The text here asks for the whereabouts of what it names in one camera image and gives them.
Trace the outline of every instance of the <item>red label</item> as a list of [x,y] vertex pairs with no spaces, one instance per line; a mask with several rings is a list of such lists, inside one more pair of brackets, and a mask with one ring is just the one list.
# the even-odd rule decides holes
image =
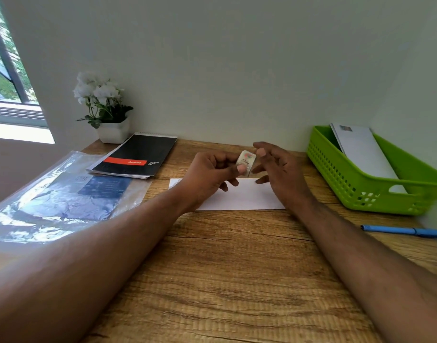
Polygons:
[[135,166],[144,166],[147,163],[147,160],[131,160],[131,159],[120,159],[113,158],[109,156],[104,162],[110,162],[111,164],[120,164],[120,165],[135,165]]

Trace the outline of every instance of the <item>green basket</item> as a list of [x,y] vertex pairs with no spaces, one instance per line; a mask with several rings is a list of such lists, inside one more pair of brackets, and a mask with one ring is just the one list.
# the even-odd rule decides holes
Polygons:
[[[374,134],[399,179],[370,176],[341,152],[330,126],[314,126],[307,155],[344,206],[369,212],[421,215],[437,200],[437,170]],[[408,194],[389,192],[403,185]]]

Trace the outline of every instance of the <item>hand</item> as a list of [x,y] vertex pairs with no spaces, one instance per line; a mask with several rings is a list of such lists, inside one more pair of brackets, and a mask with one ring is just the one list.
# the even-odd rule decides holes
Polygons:
[[269,182],[280,202],[292,214],[297,214],[306,203],[315,202],[315,197],[307,186],[301,166],[296,158],[285,149],[266,142],[253,144],[258,150],[261,165],[255,167],[252,173],[266,171],[268,174],[259,178],[256,183]]
[[225,181],[239,185],[236,177],[245,173],[247,167],[236,165],[238,157],[239,154],[220,150],[196,154],[184,178],[175,186],[185,203],[183,213],[198,209],[218,189],[228,191]]

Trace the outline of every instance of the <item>person's right hand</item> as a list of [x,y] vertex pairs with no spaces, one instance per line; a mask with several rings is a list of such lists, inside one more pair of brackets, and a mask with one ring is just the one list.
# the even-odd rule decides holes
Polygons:
[[297,214],[306,204],[316,201],[293,155],[267,142],[255,142],[253,146],[257,148],[256,154],[260,156],[261,164],[252,173],[268,173],[259,178],[257,184],[269,182],[280,202],[293,214]]

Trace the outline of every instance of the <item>white pot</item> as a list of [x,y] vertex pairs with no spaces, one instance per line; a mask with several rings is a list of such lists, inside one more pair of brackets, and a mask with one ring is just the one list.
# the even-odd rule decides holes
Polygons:
[[103,122],[96,130],[103,143],[122,144],[130,133],[130,120],[126,118],[119,124]]

